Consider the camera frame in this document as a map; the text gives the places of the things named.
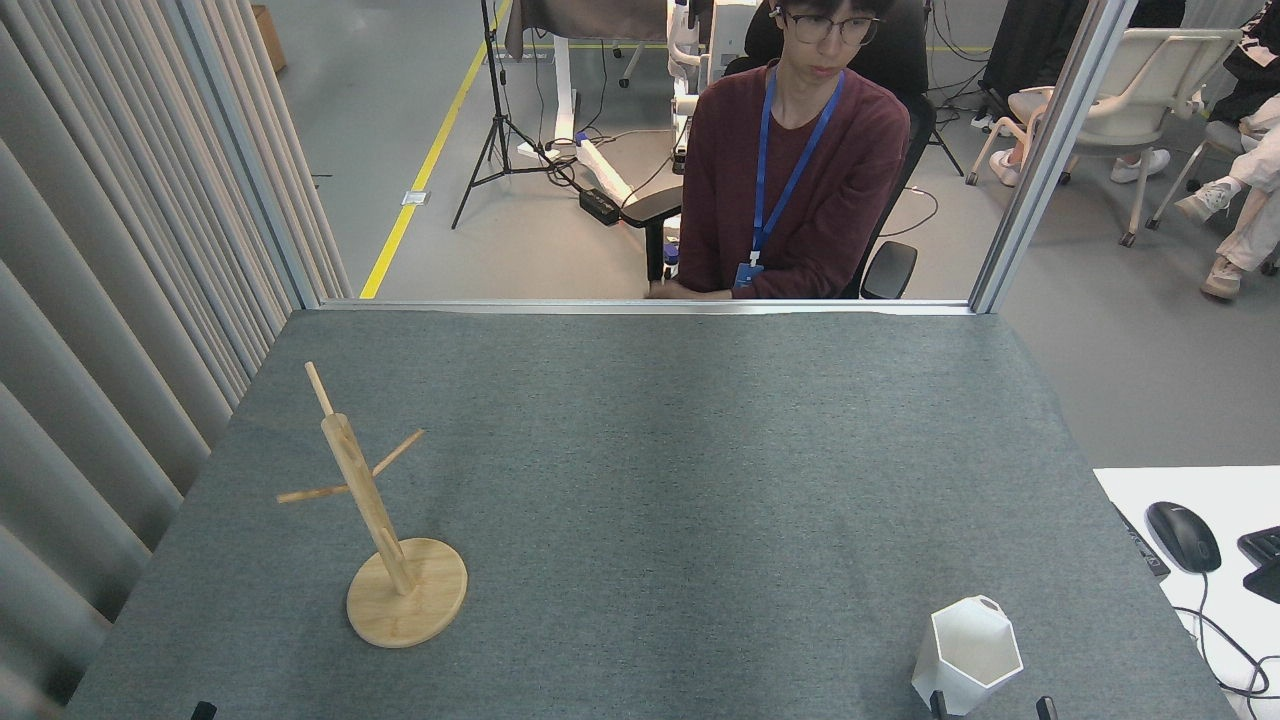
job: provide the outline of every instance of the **gray curtain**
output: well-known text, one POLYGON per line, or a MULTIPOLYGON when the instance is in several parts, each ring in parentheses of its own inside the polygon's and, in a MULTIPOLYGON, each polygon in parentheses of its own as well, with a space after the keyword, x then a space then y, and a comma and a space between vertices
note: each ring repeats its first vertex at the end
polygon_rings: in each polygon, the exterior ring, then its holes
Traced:
POLYGON ((247 3, 0 24, 0 717, 54 717, 288 314, 351 290, 247 3))

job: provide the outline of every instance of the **man's hand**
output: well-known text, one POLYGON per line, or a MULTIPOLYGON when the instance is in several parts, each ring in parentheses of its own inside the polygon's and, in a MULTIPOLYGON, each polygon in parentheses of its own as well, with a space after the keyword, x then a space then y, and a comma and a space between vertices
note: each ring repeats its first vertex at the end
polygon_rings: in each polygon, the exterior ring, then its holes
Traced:
POLYGON ((649 283, 649 300, 732 300, 733 293, 727 290, 712 292, 695 292, 680 284, 677 281, 649 283))

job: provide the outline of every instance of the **round wooden base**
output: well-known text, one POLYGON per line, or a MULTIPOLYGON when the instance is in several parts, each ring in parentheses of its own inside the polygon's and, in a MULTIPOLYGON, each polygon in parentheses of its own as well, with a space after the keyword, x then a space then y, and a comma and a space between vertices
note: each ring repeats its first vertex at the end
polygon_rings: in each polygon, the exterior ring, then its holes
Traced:
POLYGON ((467 594, 467 566, 448 544, 430 538, 401 541, 413 591, 398 594, 376 552, 347 591, 347 618, 356 634, 379 647, 410 647, 431 639, 458 615, 467 594))

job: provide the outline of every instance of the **maroon sweater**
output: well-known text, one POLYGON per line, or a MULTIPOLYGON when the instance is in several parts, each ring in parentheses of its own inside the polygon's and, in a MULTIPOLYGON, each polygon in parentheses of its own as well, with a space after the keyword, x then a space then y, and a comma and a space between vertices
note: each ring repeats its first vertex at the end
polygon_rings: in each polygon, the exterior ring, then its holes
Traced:
MULTIPOLYGON (((732 288, 739 263, 749 260, 767 69, 724 77, 698 99, 680 222, 678 278, 689 290, 732 288)), ((769 122, 765 218, 818 119, 795 129, 769 122)), ((838 296, 895 190, 909 132, 902 104, 846 69, 827 132, 760 251, 764 272, 733 297, 838 296)))

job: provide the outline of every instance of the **black mouse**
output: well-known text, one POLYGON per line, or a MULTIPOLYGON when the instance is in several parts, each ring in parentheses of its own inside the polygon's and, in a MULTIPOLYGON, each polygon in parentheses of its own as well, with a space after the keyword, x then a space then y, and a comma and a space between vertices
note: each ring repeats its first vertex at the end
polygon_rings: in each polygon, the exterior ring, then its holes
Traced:
POLYGON ((1188 573, 1208 573, 1222 566, 1222 555, 1212 530, 1199 515, 1176 502, 1156 502, 1147 509, 1147 523, 1165 552, 1188 573))

